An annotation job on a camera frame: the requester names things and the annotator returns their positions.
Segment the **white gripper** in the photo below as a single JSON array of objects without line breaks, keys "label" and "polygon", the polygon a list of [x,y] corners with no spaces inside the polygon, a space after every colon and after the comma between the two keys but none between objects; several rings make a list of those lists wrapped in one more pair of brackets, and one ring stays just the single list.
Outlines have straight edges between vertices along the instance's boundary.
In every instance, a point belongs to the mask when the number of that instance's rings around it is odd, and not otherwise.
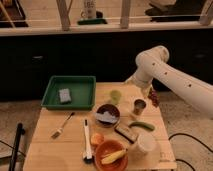
[{"label": "white gripper", "polygon": [[126,84],[134,84],[135,86],[141,88],[141,93],[143,98],[146,99],[149,96],[150,88],[152,86],[152,79],[142,75],[141,77],[133,74],[126,81]]}]

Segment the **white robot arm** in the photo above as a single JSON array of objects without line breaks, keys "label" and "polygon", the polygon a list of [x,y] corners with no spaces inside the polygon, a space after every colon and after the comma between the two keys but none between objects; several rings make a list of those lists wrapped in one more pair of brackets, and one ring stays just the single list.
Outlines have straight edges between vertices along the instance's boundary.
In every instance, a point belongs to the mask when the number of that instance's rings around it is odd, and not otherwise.
[{"label": "white robot arm", "polygon": [[136,56],[136,71],[126,80],[148,95],[152,80],[157,79],[188,104],[213,118],[213,85],[181,72],[167,64],[169,51],[155,46]]}]

